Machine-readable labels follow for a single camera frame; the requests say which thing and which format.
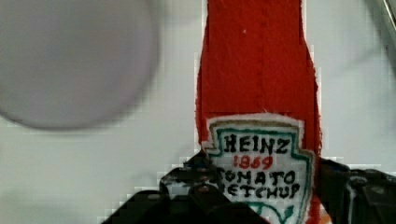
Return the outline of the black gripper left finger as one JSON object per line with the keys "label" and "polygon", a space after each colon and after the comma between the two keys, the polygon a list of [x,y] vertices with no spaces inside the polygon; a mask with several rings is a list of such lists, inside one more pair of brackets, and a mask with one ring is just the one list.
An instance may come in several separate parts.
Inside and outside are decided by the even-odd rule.
{"label": "black gripper left finger", "polygon": [[268,224],[246,203],[222,193],[221,169],[200,151],[164,175],[157,190],[142,190],[102,224]]}

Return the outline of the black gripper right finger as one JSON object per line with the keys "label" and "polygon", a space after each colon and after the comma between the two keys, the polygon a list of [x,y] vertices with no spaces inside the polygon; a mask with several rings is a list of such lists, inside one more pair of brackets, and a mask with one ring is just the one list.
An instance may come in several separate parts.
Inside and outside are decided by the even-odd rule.
{"label": "black gripper right finger", "polygon": [[321,159],[316,194],[332,224],[396,224],[396,179]]}

